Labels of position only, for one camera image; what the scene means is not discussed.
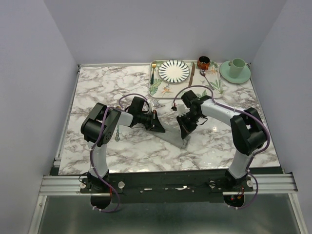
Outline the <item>grey cloth napkin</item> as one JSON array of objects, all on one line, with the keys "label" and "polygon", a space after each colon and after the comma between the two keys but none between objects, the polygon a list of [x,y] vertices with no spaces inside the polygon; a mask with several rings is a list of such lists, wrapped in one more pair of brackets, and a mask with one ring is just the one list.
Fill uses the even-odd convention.
[{"label": "grey cloth napkin", "polygon": [[164,140],[164,141],[166,141],[166,142],[168,142],[168,143],[170,143],[170,144],[172,144],[172,145],[174,145],[180,149],[185,149],[187,147],[188,142],[191,139],[190,136],[187,136],[185,139],[182,139],[180,129],[175,128],[175,127],[173,127],[169,124],[166,124],[166,123],[162,123],[162,126],[165,129],[165,132],[164,133],[154,132],[153,134],[156,137],[158,137],[158,138],[160,138],[160,139],[162,139],[162,140]]}]

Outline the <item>iridescent gold spoon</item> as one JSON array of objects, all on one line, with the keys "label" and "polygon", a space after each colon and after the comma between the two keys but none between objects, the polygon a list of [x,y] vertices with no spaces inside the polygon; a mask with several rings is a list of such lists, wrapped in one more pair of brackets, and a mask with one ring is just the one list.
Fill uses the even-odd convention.
[{"label": "iridescent gold spoon", "polygon": [[119,130],[119,125],[116,127],[116,135],[115,135],[115,141],[119,142],[120,141],[120,130]]}]

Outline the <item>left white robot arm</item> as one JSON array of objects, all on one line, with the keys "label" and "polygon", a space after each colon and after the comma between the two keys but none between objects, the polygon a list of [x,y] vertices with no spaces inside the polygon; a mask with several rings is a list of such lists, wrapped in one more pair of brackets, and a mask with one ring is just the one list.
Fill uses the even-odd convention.
[{"label": "left white robot arm", "polygon": [[112,188],[105,178],[109,172],[107,166],[107,144],[111,140],[117,126],[133,128],[141,124],[148,132],[164,133],[165,128],[160,123],[157,112],[148,107],[141,97],[134,97],[131,105],[122,110],[120,108],[108,107],[97,103],[90,111],[81,126],[81,133],[90,149],[90,169],[87,173],[87,181],[84,183],[88,189],[94,189],[98,193]]}]

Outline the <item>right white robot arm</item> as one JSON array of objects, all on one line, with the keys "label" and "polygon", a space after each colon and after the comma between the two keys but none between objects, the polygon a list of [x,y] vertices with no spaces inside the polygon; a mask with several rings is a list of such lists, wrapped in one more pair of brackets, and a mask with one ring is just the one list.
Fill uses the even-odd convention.
[{"label": "right white robot arm", "polygon": [[198,97],[191,90],[185,92],[181,100],[183,104],[179,105],[173,101],[172,110],[178,112],[176,119],[183,139],[197,128],[200,118],[211,117],[230,126],[236,152],[222,182],[228,190],[237,190],[245,180],[253,158],[270,144],[269,131],[258,111],[221,104],[214,96]]}]

